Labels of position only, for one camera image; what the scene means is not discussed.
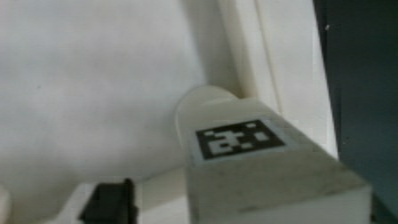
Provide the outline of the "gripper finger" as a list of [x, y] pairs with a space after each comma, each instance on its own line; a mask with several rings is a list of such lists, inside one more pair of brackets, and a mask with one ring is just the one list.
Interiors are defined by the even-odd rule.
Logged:
[[57, 215], [41, 224], [139, 224], [135, 183], [82, 183]]

